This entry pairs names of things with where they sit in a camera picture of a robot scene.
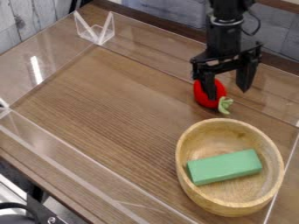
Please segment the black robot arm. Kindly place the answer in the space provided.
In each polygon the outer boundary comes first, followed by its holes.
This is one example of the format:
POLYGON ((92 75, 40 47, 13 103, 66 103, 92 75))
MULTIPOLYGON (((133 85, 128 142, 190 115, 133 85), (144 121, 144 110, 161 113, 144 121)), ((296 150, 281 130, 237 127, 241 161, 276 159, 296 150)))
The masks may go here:
POLYGON ((241 40, 253 37, 260 19, 249 8, 256 0, 209 0, 210 13, 205 17, 206 48, 190 58, 190 77, 200 82, 209 100, 216 99, 214 76, 236 71, 236 85, 246 92, 261 60, 261 43, 241 40))

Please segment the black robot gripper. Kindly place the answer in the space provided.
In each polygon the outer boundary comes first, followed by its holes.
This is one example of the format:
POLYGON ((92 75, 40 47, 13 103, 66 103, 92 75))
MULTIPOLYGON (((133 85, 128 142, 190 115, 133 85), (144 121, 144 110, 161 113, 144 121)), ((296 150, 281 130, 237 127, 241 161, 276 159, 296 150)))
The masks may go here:
POLYGON ((236 85, 242 93, 248 91, 261 60, 261 43, 244 41, 236 54, 218 56, 205 50, 190 58, 190 77, 200 80, 208 99, 216 100, 214 76, 236 71, 236 85))

